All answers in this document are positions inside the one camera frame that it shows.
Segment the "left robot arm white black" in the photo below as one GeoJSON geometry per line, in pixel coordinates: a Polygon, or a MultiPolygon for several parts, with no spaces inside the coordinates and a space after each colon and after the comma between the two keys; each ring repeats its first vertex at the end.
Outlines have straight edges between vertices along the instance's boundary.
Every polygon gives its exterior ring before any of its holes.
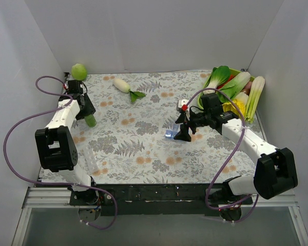
{"type": "Polygon", "coordinates": [[[35,141],[43,169],[61,175],[71,183],[77,199],[88,205],[98,201],[99,193],[90,187],[94,180],[78,165],[78,151],[71,136],[73,122],[92,118],[95,108],[82,81],[70,80],[66,94],[59,98],[58,107],[49,124],[35,132],[35,141]]]}

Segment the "green pill bottle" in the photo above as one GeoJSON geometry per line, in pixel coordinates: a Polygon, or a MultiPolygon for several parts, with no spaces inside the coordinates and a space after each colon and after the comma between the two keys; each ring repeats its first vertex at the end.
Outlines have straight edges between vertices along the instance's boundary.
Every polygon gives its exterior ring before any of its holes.
{"type": "Polygon", "coordinates": [[[97,124],[97,121],[96,121],[96,119],[95,119],[93,114],[85,116],[84,120],[85,120],[87,126],[90,127],[90,128],[95,127],[96,124],[97,124]]]}

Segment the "blue pill organizer box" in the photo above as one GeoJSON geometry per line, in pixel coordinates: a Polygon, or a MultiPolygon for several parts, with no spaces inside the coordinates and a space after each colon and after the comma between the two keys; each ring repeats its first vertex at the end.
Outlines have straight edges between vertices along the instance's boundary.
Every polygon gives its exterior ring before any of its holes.
{"type": "Polygon", "coordinates": [[[166,130],[165,138],[174,139],[174,137],[178,134],[178,131],[166,130]]]}

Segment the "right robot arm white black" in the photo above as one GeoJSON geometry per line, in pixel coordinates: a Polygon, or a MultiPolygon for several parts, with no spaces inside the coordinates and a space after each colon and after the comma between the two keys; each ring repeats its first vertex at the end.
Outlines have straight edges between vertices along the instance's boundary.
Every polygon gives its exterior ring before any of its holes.
{"type": "Polygon", "coordinates": [[[191,110],[188,101],[179,100],[180,116],[176,124],[180,131],[175,140],[191,141],[198,127],[209,126],[237,145],[256,165],[254,176],[238,176],[223,182],[221,190],[209,193],[210,198],[235,203],[241,195],[257,194],[264,199],[273,198],[298,185],[294,155],[288,148],[278,149],[247,129],[239,116],[223,111],[215,93],[201,96],[202,108],[198,113],[191,110]]]}

